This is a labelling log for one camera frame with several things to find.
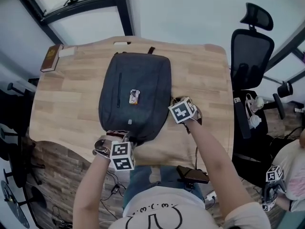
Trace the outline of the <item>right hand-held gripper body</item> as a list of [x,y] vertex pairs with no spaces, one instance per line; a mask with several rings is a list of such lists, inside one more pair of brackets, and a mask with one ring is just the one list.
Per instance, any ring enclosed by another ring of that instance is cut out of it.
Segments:
[[190,130],[185,124],[186,120],[193,120],[202,125],[202,112],[188,96],[185,105],[170,105],[168,109],[175,122],[183,124],[188,134],[190,134]]

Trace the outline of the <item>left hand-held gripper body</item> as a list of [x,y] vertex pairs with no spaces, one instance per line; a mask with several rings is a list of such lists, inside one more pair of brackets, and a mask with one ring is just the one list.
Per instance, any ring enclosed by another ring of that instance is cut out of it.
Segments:
[[133,142],[122,142],[123,136],[101,136],[94,144],[93,154],[111,161],[115,171],[131,171],[135,169]]

